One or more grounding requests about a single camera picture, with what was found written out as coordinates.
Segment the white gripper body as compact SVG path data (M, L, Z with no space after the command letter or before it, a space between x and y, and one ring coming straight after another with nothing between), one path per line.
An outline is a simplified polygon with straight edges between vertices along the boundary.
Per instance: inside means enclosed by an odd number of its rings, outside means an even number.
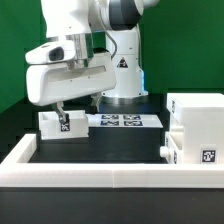
M63 102L113 89L116 76L111 54L95 53L87 66L72 65L72 41L47 42L26 53L29 100L38 106Z

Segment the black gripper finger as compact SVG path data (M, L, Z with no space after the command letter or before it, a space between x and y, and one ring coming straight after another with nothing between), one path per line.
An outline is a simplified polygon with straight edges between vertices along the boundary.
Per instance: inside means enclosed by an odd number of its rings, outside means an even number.
M52 105L53 110L58 115L59 122L61 124L66 124L69 122L69 115L63 110L64 104L62 102L57 102Z
M97 114L99 112L99 106L102 100L102 94L96 93L91 95L92 101L90 105L90 113Z

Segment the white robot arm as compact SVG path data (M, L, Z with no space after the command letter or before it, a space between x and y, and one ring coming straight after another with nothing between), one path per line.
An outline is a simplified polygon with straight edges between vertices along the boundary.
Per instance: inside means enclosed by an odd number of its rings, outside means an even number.
M147 95L138 23L160 0L40 0L47 42L26 53L30 102L50 105L60 123L65 101L90 95L131 103Z

